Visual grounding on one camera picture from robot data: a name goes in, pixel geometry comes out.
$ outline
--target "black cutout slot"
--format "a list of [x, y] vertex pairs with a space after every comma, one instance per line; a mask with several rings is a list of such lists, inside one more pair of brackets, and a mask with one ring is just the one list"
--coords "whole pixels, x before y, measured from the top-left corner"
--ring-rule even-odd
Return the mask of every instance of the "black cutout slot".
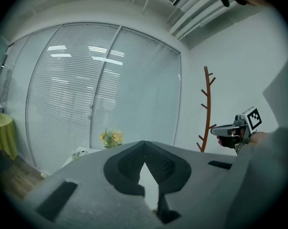
[[208, 163], [208, 165], [216, 166], [216, 167], [227, 169], [227, 170], [229, 170], [231, 168], [231, 166], [232, 166], [232, 164], [225, 163], [225, 162], [220, 162], [220, 161], [216, 161], [216, 160], [210, 161]]
[[68, 202], [77, 188], [77, 184], [64, 181], [47, 199], [36, 209], [36, 212], [49, 221], [54, 221], [64, 205]]

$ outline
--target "gray foam object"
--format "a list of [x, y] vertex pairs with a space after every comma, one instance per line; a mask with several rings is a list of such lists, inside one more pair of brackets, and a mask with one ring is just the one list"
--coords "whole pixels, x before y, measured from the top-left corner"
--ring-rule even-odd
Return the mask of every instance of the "gray foam object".
[[[34, 216], [41, 228], [46, 224], [48, 228], [82, 229], [237, 228], [247, 218], [247, 213], [238, 214], [238, 208], [247, 208], [247, 200], [257, 189], [251, 184], [256, 169], [268, 172], [266, 167], [259, 167], [261, 152], [266, 154], [266, 166], [273, 164], [272, 143], [266, 145], [271, 148], [257, 154], [248, 145], [235, 157], [141, 141], [82, 156], [46, 179], [27, 197], [28, 208], [35, 214], [28, 216]], [[232, 166], [228, 169], [208, 164], [212, 160]], [[144, 162], [159, 184], [159, 218], [149, 210], [144, 195], [136, 195], [142, 191], [137, 176]], [[274, 200], [287, 180], [281, 180], [281, 172], [277, 172], [281, 170], [281, 165], [272, 168], [280, 185], [274, 192], [271, 189], [264, 204]], [[261, 185], [265, 184], [264, 179], [268, 184], [275, 178], [260, 175]], [[134, 188], [130, 190], [133, 195], [128, 194], [128, 184]], [[165, 221], [171, 212], [176, 217]]]

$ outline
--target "yellow tablecloth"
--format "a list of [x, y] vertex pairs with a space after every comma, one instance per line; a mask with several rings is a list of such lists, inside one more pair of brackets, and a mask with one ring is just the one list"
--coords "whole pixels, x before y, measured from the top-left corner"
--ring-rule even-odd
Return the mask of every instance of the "yellow tablecloth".
[[13, 160], [17, 156], [14, 122], [10, 116], [2, 113], [0, 113], [0, 149]]

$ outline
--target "yellow flower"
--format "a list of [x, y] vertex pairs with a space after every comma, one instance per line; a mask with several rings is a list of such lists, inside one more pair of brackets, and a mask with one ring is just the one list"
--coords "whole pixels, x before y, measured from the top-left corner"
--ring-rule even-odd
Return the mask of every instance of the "yellow flower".
[[105, 132], [102, 132], [102, 134], [100, 135], [100, 140], [104, 140], [105, 139]]
[[114, 132], [112, 134], [113, 136], [113, 141], [116, 143], [122, 143], [123, 142], [123, 134], [120, 132]]

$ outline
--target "hand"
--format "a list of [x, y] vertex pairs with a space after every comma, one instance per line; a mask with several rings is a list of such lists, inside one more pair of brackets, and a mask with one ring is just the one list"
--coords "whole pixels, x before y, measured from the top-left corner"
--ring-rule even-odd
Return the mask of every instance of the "hand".
[[[232, 135], [235, 135], [235, 133], [236, 133], [236, 130], [232, 130]], [[242, 128], [240, 129], [240, 140], [242, 140], [244, 136], [245, 136], [245, 129]], [[217, 139], [218, 139], [218, 143], [222, 146], [221, 139], [219, 136], [217, 136]]]
[[[257, 144], [259, 142], [259, 140], [261, 140], [264, 136], [266, 135], [265, 132], [254, 132], [252, 133], [251, 137], [250, 137], [250, 141], [248, 144]], [[241, 129], [240, 130], [240, 138], [243, 139], [245, 136], [245, 130]], [[222, 146], [220, 137], [217, 136], [218, 139], [218, 143]]]

